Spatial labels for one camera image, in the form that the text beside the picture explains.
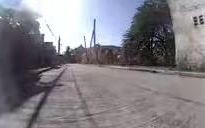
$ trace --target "utility pole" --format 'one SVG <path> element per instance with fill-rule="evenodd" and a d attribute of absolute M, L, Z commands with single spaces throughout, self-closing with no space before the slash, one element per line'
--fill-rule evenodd
<path fill-rule="evenodd" d="M 96 19 L 94 19 L 93 23 L 93 35 L 94 35 L 94 46 L 96 45 Z"/>
<path fill-rule="evenodd" d="M 88 54 L 87 54 L 86 37 L 85 36 L 84 36 L 84 45 L 85 45 L 85 49 L 86 49 L 86 63 L 88 64 L 89 58 L 88 58 Z"/>
<path fill-rule="evenodd" d="M 58 38 L 58 55 L 60 55 L 60 50 L 61 50 L 61 38 L 59 36 L 59 38 Z"/>

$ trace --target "tree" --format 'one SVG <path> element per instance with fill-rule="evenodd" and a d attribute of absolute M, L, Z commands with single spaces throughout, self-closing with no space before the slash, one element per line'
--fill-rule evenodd
<path fill-rule="evenodd" d="M 2 64 L 10 65 L 8 67 L 12 71 L 53 64 L 55 47 L 43 42 L 37 18 L 37 15 L 27 10 L 0 9 L 1 60 L 6 59 Z"/>
<path fill-rule="evenodd" d="M 66 62 L 68 62 L 68 63 L 72 62 L 71 49 L 70 49 L 69 46 L 66 47 L 66 51 L 65 51 L 64 57 L 65 57 Z"/>
<path fill-rule="evenodd" d="M 166 0 L 145 0 L 137 8 L 131 27 L 124 35 L 123 47 L 127 61 L 143 65 L 174 65 L 174 33 Z"/>

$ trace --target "asphalt road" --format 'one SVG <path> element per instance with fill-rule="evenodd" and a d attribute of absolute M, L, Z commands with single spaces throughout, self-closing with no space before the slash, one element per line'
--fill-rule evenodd
<path fill-rule="evenodd" d="M 205 79 L 65 68 L 53 87 L 23 105 L 16 119 L 28 113 L 24 128 L 205 128 Z"/>

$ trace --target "curb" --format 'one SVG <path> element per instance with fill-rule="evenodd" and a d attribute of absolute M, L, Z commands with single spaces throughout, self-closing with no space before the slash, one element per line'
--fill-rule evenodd
<path fill-rule="evenodd" d="M 149 72 L 149 73 L 160 73 L 160 74 L 165 74 L 165 75 L 178 75 L 178 76 L 195 77 L 195 78 L 204 78 L 205 79 L 205 73 L 202 73 L 202 72 L 186 72 L 186 71 L 177 71 L 177 70 L 134 68 L 134 67 L 115 67 L 115 66 L 101 66 L 101 67 L 120 69 L 120 70 L 130 70 L 130 71 L 141 71 L 141 72 Z"/>

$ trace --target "sidewalk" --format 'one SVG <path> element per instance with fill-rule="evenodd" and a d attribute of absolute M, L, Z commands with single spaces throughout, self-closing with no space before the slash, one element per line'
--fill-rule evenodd
<path fill-rule="evenodd" d="M 36 109 L 41 103 L 42 98 L 44 98 L 45 93 L 47 93 L 47 90 L 49 90 L 46 88 L 53 87 L 66 69 L 66 66 L 62 66 L 59 69 L 51 69 L 41 73 L 40 80 L 37 83 L 40 88 L 45 88 L 45 91 L 31 96 L 16 110 L 10 113 L 4 113 L 0 117 L 0 128 L 27 128 L 27 123 L 33 120 L 32 118 L 36 113 Z"/>
<path fill-rule="evenodd" d="M 172 68 L 164 67 L 145 67 L 145 66 L 113 66 L 113 65 L 103 65 L 102 67 L 112 68 L 112 69 L 121 69 L 121 70 L 132 70 L 132 71 L 142 71 L 150 73 L 162 73 L 167 75 L 179 75 L 187 77 L 196 77 L 196 78 L 205 78 L 205 72 L 189 72 L 189 71 L 179 71 Z"/>

